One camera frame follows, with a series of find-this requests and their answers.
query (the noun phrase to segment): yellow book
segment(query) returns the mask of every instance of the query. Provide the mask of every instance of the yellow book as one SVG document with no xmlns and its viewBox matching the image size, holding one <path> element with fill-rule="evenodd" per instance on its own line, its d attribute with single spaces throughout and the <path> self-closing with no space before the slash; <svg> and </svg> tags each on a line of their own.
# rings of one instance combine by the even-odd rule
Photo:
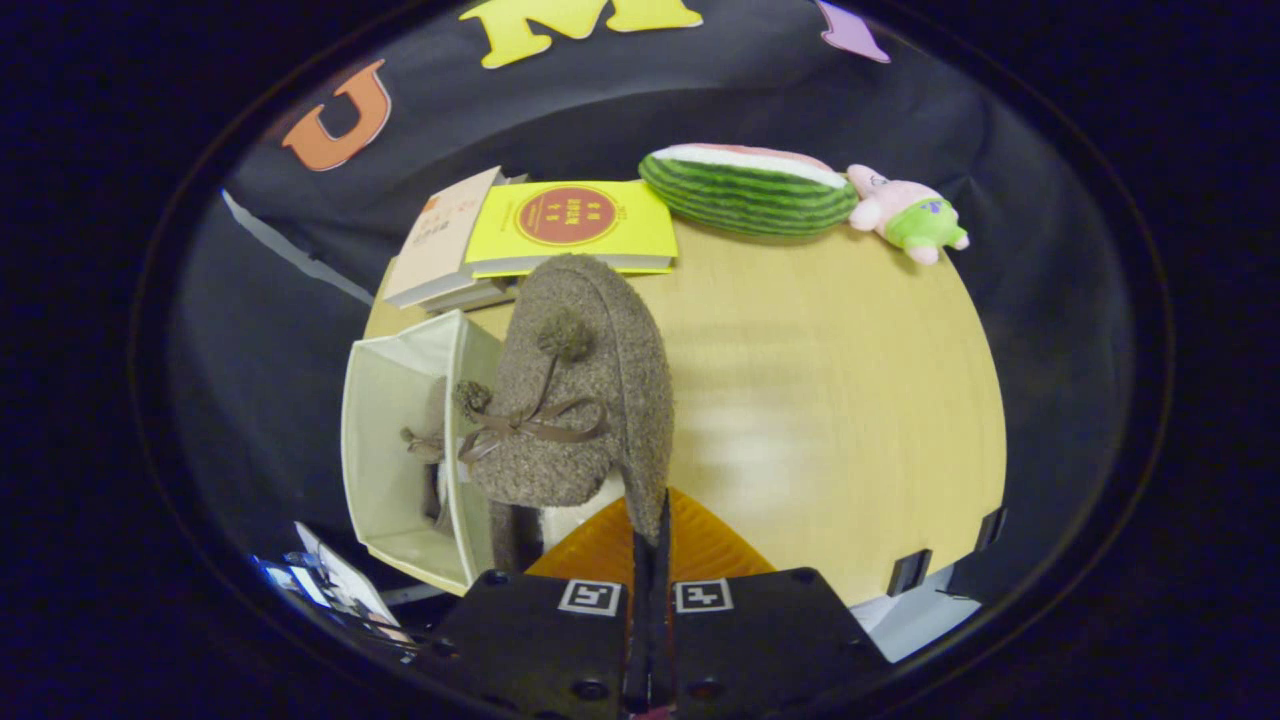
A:
<svg viewBox="0 0 1280 720">
<path fill-rule="evenodd" d="M 527 275 L 566 254 L 593 255 L 623 273 L 669 273 L 678 255 L 671 211 L 643 182 L 493 187 L 466 265 L 475 278 Z"/>
</svg>

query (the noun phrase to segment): stack of books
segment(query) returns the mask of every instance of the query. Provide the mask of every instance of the stack of books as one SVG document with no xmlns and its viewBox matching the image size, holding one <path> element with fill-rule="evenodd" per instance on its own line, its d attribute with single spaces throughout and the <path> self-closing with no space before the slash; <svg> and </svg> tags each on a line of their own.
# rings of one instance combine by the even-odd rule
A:
<svg viewBox="0 0 1280 720">
<path fill-rule="evenodd" d="M 515 297 L 516 281 L 556 255 L 593 255 L 621 273 L 669 273 L 671 213 L 644 182 L 524 182 L 490 168 L 428 200 L 383 300 L 470 310 Z"/>
</svg>

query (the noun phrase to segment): green shorts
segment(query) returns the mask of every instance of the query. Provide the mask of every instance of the green shorts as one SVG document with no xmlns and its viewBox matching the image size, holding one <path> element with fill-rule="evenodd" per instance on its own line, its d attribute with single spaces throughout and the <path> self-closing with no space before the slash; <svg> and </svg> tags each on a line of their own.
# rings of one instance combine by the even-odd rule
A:
<svg viewBox="0 0 1280 720">
<path fill-rule="evenodd" d="M 954 246 L 965 234 L 951 204 L 941 197 L 916 202 L 884 225 L 886 238 L 904 250 Z"/>
</svg>

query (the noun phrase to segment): patrick star plush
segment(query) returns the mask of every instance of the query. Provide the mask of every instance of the patrick star plush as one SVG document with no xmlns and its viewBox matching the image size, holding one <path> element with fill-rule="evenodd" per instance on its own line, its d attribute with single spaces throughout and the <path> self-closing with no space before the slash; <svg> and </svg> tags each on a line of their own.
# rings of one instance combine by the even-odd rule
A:
<svg viewBox="0 0 1280 720">
<path fill-rule="evenodd" d="M 849 179 L 861 201 L 849 217 L 854 229 L 876 231 L 922 265 L 938 261 L 943 246 L 969 247 L 960 214 L 938 191 L 918 182 L 891 181 L 867 165 L 850 165 Z"/>
</svg>

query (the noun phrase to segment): brown ribbon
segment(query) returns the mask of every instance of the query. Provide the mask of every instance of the brown ribbon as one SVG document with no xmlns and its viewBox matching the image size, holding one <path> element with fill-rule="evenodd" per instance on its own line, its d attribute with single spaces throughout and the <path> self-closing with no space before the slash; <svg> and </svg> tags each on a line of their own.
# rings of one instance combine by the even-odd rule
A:
<svg viewBox="0 0 1280 720">
<path fill-rule="evenodd" d="M 550 368 L 547 370 L 547 379 L 543 380 L 543 392 L 539 395 L 532 410 L 518 411 L 511 415 L 486 415 L 472 410 L 471 416 L 483 427 L 467 433 L 466 439 L 462 442 L 462 448 L 458 450 L 458 460 L 470 465 L 497 450 L 503 442 L 517 433 L 550 442 L 586 442 L 604 434 L 608 430 L 608 411 L 604 402 L 598 397 L 579 397 L 577 400 L 566 400 L 564 402 L 543 407 L 554 372 L 556 359 L 553 357 Z M 591 423 L 590 428 L 571 430 L 549 424 L 564 413 L 586 405 L 594 405 L 598 410 L 595 421 Z"/>
</svg>

